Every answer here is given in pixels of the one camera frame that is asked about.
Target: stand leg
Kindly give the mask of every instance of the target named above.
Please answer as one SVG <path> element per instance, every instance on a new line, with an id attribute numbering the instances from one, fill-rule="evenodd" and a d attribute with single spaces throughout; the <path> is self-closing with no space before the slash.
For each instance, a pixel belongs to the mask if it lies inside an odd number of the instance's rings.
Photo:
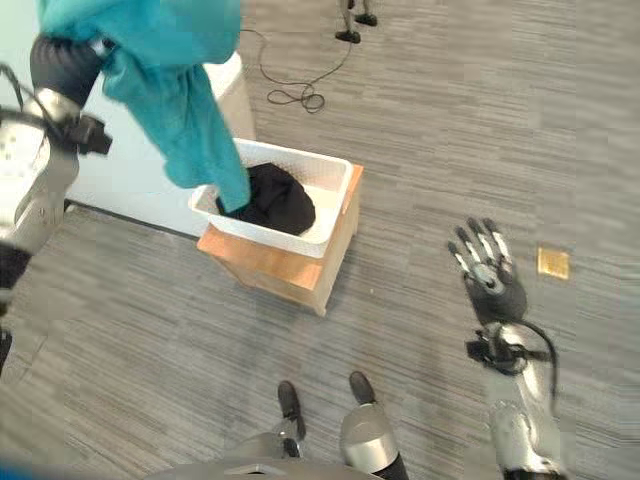
<path id="1" fill-rule="evenodd" d="M 378 17 L 376 17 L 371 9 L 371 0 L 363 0 L 364 1 L 364 13 L 360 15 L 356 15 L 356 22 L 361 23 L 363 25 L 369 25 L 370 27 L 375 27 L 378 25 Z"/>
<path id="2" fill-rule="evenodd" d="M 336 32 L 336 38 L 343 42 L 360 43 L 360 34 L 353 28 L 353 16 L 349 11 L 349 0 L 338 0 L 338 6 L 344 18 L 346 30 Z"/>

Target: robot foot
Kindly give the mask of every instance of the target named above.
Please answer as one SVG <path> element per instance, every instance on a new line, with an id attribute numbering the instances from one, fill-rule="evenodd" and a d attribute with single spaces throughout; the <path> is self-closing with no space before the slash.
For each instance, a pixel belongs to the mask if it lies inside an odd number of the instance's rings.
<path id="1" fill-rule="evenodd" d="M 298 393 L 291 382 L 285 380 L 278 385 L 278 402 L 280 402 L 282 417 L 296 422 L 298 426 L 298 440 L 304 439 L 307 434 L 307 428 L 304 424 L 304 418 L 302 417 Z"/>
<path id="2" fill-rule="evenodd" d="M 287 454 L 287 457 L 300 458 L 300 447 L 298 446 L 298 442 L 296 442 L 293 438 L 285 438 L 282 446 L 284 448 L 284 453 Z"/>
<path id="3" fill-rule="evenodd" d="M 364 373 L 355 371 L 349 376 L 351 392 L 359 405 L 376 403 L 376 393 Z"/>
<path id="4" fill-rule="evenodd" d="M 370 27 L 375 27 L 378 25 L 378 17 L 372 13 L 362 13 L 360 15 L 356 15 L 356 22 L 363 25 L 369 25 Z"/>
<path id="5" fill-rule="evenodd" d="M 360 43 L 360 34 L 358 32 L 350 32 L 349 30 L 336 32 L 336 38 L 343 42 Z"/>

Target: black cable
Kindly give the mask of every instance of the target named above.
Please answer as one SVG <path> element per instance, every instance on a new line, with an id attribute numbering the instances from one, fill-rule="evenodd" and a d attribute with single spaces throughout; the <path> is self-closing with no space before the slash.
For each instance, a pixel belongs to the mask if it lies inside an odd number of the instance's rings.
<path id="1" fill-rule="evenodd" d="M 0 73 L 4 73 L 5 76 L 9 79 L 9 83 L 11 83 L 13 90 L 16 92 L 16 99 L 18 100 L 18 105 L 20 105 L 20 110 L 22 110 L 22 108 L 24 107 L 24 101 L 22 99 L 22 93 L 20 93 L 20 82 L 18 82 L 16 74 L 6 63 L 0 63 Z"/>
<path id="2" fill-rule="evenodd" d="M 299 95 L 291 94 L 290 92 L 287 92 L 286 90 L 283 90 L 281 88 L 276 88 L 274 90 L 271 90 L 267 94 L 267 101 L 269 103 L 272 103 L 274 105 L 289 105 L 290 103 L 299 102 L 300 105 L 302 105 L 302 108 L 304 108 L 307 111 L 307 113 L 318 113 L 324 108 L 326 100 L 322 94 L 316 93 L 316 88 L 314 85 L 318 83 L 320 80 L 327 78 L 329 75 L 334 74 L 335 72 L 340 70 L 340 68 L 342 68 L 342 66 L 345 64 L 345 62 L 349 58 L 349 55 L 351 54 L 351 49 L 353 48 L 352 43 L 349 43 L 349 49 L 347 50 L 347 53 L 342 58 L 340 63 L 336 67 L 329 70 L 328 72 L 308 82 L 283 82 L 282 80 L 277 80 L 273 78 L 264 70 L 264 65 L 262 64 L 262 55 L 269 43 L 267 41 L 267 37 L 265 37 L 262 33 L 258 32 L 257 30 L 253 30 L 250 28 L 243 29 L 242 31 L 255 33 L 260 37 L 262 41 L 262 45 L 260 46 L 260 52 L 258 53 L 258 65 L 260 66 L 260 72 L 262 73 L 262 76 L 264 78 L 278 85 L 304 87 Z M 282 95 L 286 98 L 286 100 L 275 100 L 273 98 L 274 95 Z"/>
<path id="3" fill-rule="evenodd" d="M 27 94 L 27 96 L 30 99 L 36 102 L 38 107 L 40 107 L 40 110 L 42 110 L 42 116 L 44 120 L 47 122 L 47 125 L 51 129 L 51 131 L 56 135 L 56 137 L 58 137 L 58 139 L 63 139 L 64 135 L 62 131 L 58 128 L 58 125 L 56 125 L 56 122 L 54 122 L 53 119 L 51 118 L 49 111 L 45 108 L 45 106 L 38 99 L 38 97 L 36 97 L 36 94 L 33 92 L 33 90 L 21 84 L 18 81 L 18 78 L 16 77 L 15 73 L 13 72 L 13 69 L 6 63 L 0 63 L 0 74 L 2 73 L 5 74 L 5 76 L 9 80 L 9 83 L 11 83 L 13 90 L 16 92 L 16 99 L 18 100 L 18 104 L 20 105 L 20 110 L 22 111 L 24 109 L 24 100 L 22 98 L 22 93 L 21 93 L 21 92 L 24 92 Z"/>
<path id="4" fill-rule="evenodd" d="M 527 322 L 526 320 L 521 320 L 519 322 L 516 322 L 515 324 L 527 327 L 529 330 L 537 333 L 547 344 L 547 348 L 549 349 L 549 356 L 551 357 L 551 413 L 555 415 L 556 397 L 558 394 L 558 352 L 556 351 L 556 347 L 553 344 L 553 341 L 551 341 L 551 338 L 549 338 L 549 336 L 546 334 L 546 332 L 537 325 Z"/>

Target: wooden crate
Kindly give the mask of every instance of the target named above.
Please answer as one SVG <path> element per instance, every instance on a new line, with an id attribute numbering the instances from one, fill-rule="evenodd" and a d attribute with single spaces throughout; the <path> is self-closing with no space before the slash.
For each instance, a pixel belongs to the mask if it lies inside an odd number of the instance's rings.
<path id="1" fill-rule="evenodd" d="M 312 258 L 235 237 L 209 225 L 198 248 L 240 283 L 311 307 L 325 316 L 340 265 L 358 230 L 364 168 L 355 165 L 340 216 L 323 258 Z"/>

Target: robot finger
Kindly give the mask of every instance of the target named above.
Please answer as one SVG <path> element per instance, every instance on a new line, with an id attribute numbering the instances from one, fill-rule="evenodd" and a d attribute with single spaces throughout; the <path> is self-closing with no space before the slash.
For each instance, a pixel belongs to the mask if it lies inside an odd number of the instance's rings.
<path id="1" fill-rule="evenodd" d="M 469 255 L 471 255 L 471 258 L 473 258 L 473 261 L 476 263 L 481 263 L 482 260 L 480 260 L 480 255 L 478 255 L 478 252 L 476 252 L 476 249 L 471 242 L 471 238 L 464 230 L 464 228 L 457 227 L 456 234 L 458 235 L 458 238 L 462 241 L 464 246 L 467 247 L 467 251 L 469 252 Z"/>
<path id="2" fill-rule="evenodd" d="M 504 241 L 504 238 L 502 237 L 502 233 L 500 233 L 500 230 L 498 230 L 498 226 L 496 225 L 496 222 L 494 222 L 490 218 L 483 218 L 482 223 L 484 223 L 484 226 L 486 227 L 487 230 L 489 230 L 489 233 L 495 240 L 496 245 L 498 245 L 498 250 L 500 250 L 503 260 L 511 264 L 512 263 L 511 255 L 509 254 L 507 243 Z"/>
<path id="3" fill-rule="evenodd" d="M 458 251 L 458 247 L 456 247 L 455 243 L 449 242 L 447 244 L 447 248 L 449 249 L 449 252 L 451 252 L 451 255 L 453 255 L 453 258 L 455 258 L 458 261 L 458 264 L 460 265 L 460 268 L 462 268 L 462 271 L 464 272 L 464 276 L 466 278 L 468 275 L 471 274 L 471 272 L 469 271 L 469 266 L 467 265 L 467 262 L 464 261 L 464 258 L 462 258 L 462 255 Z"/>
<path id="4" fill-rule="evenodd" d="M 482 248 L 484 248 L 484 251 L 487 254 L 487 258 L 489 258 L 491 263 L 495 265 L 496 257 L 493 254 L 493 249 L 491 248 L 491 244 L 489 243 L 489 240 L 487 240 L 487 237 L 484 234 L 484 230 L 482 230 L 482 227 L 480 226 L 478 221 L 475 218 L 469 217 L 469 219 L 467 220 L 467 225 L 469 225 L 469 228 L 471 229 L 471 231 L 478 238 L 478 241 L 480 242 L 480 244 L 482 245 Z"/>

